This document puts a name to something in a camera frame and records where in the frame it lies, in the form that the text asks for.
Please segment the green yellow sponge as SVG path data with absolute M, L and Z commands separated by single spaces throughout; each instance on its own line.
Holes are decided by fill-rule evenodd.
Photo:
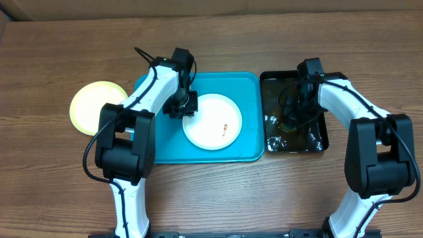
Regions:
M 280 122 L 279 127 L 287 133 L 295 132 L 297 130 L 297 123 L 295 121 Z

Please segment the white plate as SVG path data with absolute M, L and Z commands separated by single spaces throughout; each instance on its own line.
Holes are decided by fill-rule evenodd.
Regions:
M 182 119 L 185 136 L 195 146 L 206 150 L 223 149 L 241 133 L 242 115 L 228 97 L 206 94 L 198 97 L 198 111 Z

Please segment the yellow plate with stain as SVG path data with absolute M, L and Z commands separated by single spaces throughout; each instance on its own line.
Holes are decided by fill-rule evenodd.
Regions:
M 128 98 L 121 86 L 109 81 L 97 81 L 80 89 L 73 97 L 69 117 L 80 132 L 93 136 L 98 131 L 100 110 L 106 104 L 119 104 Z

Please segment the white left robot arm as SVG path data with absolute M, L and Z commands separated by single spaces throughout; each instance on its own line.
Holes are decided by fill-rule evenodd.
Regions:
M 182 119 L 198 111 L 198 94 L 190 86 L 196 76 L 194 56 L 176 48 L 171 58 L 136 52 L 149 64 L 143 83 L 120 104 L 100 110 L 98 132 L 86 149 L 95 148 L 101 182 L 109 184 L 116 207 L 111 237 L 150 237 L 145 211 L 145 181 L 155 160 L 155 118 L 158 113 Z

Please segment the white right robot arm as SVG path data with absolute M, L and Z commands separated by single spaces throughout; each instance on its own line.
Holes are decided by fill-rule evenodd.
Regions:
M 282 124 L 298 129 L 331 112 L 348 129 L 344 174 L 348 189 L 324 222 L 322 237 L 364 237 L 384 204 L 415 198 L 421 176 L 414 155 L 412 120 L 391 114 L 363 97 L 341 72 L 326 73 L 319 58 L 297 66 L 297 91 L 282 103 Z

